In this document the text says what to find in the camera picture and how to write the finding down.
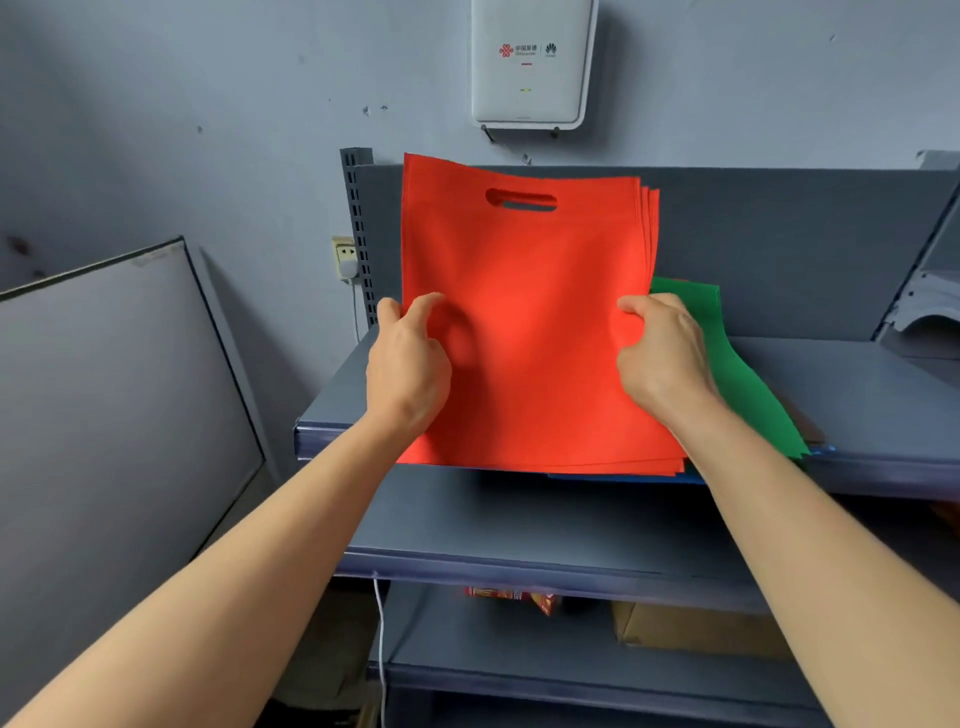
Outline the person's right hand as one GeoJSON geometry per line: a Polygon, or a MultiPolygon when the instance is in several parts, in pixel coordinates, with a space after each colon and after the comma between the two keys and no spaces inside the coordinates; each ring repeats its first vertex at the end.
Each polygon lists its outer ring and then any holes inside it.
{"type": "Polygon", "coordinates": [[[662,318],[640,319],[642,335],[637,343],[620,349],[616,367],[629,397],[668,430],[674,430],[723,400],[699,324],[677,296],[652,295],[662,300],[662,318]]]}

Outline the person's left hand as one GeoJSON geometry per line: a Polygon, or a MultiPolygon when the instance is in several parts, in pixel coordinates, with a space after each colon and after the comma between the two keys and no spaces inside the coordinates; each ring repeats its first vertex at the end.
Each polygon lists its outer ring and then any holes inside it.
{"type": "Polygon", "coordinates": [[[423,435],[450,394],[452,366],[438,340],[418,337],[402,322],[407,310],[378,302],[378,332],[366,366],[366,411],[408,443],[423,435]]]}

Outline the stack of red fabric bags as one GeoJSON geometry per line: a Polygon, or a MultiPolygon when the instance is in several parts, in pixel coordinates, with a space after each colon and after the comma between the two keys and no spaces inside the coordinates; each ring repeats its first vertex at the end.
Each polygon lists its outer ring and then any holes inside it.
{"type": "Polygon", "coordinates": [[[650,291],[661,191],[637,176],[534,178],[407,153],[405,307],[445,297],[428,332],[452,367],[410,465],[673,477],[686,455],[620,384],[643,334],[618,309],[650,291]]]}

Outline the person's left forearm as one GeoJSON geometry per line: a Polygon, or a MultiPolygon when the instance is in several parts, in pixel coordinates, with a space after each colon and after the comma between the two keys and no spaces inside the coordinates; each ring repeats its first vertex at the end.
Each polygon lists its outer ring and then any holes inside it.
{"type": "Polygon", "coordinates": [[[4,728],[253,728],[379,484],[429,422],[368,411],[4,728]]]}

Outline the person's right forearm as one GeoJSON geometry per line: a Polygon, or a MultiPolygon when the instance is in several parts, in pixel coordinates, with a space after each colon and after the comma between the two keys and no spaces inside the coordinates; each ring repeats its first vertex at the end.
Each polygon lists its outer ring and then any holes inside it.
{"type": "Polygon", "coordinates": [[[710,390],[657,411],[834,728],[960,728],[960,603],[710,390]]]}

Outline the green fabric bag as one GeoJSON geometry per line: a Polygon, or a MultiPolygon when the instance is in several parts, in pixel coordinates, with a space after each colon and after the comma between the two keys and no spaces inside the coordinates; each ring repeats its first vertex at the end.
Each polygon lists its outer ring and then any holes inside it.
{"type": "Polygon", "coordinates": [[[809,455],[786,408],[729,340],[719,287],[655,276],[651,293],[677,296],[699,325],[714,383],[728,407],[785,457],[801,460],[809,455]]]}

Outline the blue fabric bag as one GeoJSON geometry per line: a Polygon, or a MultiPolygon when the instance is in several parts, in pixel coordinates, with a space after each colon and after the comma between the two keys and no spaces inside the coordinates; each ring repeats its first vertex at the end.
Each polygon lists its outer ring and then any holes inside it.
{"type": "Polygon", "coordinates": [[[704,486],[706,481],[695,469],[687,469],[674,475],[665,474],[627,474],[627,473],[546,473],[546,477],[553,480],[587,481],[587,482],[618,482],[618,483],[650,483],[650,484],[690,484],[704,486]]]}

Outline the grey metal shelf unit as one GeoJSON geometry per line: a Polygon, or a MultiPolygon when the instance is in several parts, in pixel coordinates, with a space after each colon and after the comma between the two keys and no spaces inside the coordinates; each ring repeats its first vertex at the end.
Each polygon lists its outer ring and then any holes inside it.
{"type": "MultiPolygon", "coordinates": [[[[663,193],[657,272],[719,285],[726,331],[823,433],[806,467],[960,600],[960,365],[874,336],[956,185],[951,172],[498,166],[639,176],[663,193]]],[[[402,466],[338,576],[388,581],[388,728],[833,728],[792,661],[629,646],[607,601],[762,614],[705,486],[402,466]],[[561,596],[474,598],[464,587],[561,596]]]]}

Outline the red orange snack packet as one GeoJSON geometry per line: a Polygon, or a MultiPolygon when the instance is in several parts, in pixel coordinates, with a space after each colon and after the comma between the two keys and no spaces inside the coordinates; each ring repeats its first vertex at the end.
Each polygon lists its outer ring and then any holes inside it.
{"type": "Polygon", "coordinates": [[[530,602],[547,617],[559,608],[562,597],[554,593],[533,592],[519,589],[463,587],[463,593],[474,599],[530,602]]]}

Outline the brown cardboard box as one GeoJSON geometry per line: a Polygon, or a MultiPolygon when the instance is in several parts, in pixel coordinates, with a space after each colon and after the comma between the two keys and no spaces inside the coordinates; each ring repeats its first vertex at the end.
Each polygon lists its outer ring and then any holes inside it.
{"type": "Polygon", "coordinates": [[[793,653],[769,613],[611,601],[620,643],[650,650],[787,661],[793,653]]]}

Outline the wall socket with white plug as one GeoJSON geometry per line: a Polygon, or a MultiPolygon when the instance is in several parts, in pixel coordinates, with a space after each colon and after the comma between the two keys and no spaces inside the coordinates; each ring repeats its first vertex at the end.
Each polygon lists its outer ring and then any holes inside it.
{"type": "Polygon", "coordinates": [[[338,279],[348,285],[357,285],[360,264],[354,237],[333,235],[331,245],[338,279]]]}

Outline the white wall-mounted router box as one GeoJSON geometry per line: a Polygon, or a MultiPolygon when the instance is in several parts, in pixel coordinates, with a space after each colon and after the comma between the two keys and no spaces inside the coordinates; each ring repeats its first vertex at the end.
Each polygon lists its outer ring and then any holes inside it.
{"type": "Polygon", "coordinates": [[[579,128],[599,0],[470,0],[470,118],[488,130],[579,128]]]}

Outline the grey metal shelf bracket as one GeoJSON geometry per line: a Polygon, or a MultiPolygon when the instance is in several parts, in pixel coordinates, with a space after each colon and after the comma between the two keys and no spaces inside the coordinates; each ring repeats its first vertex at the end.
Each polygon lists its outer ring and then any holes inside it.
{"type": "Polygon", "coordinates": [[[944,371],[949,362],[960,365],[960,151],[923,150],[918,169],[953,173],[956,184],[873,340],[944,371]]]}

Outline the grey board with dark frame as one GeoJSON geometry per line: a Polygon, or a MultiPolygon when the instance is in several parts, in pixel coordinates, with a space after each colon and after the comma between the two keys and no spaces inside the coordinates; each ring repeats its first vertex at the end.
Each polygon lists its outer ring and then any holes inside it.
{"type": "Polygon", "coordinates": [[[264,464],[184,239],[0,294],[0,724],[264,464]]]}

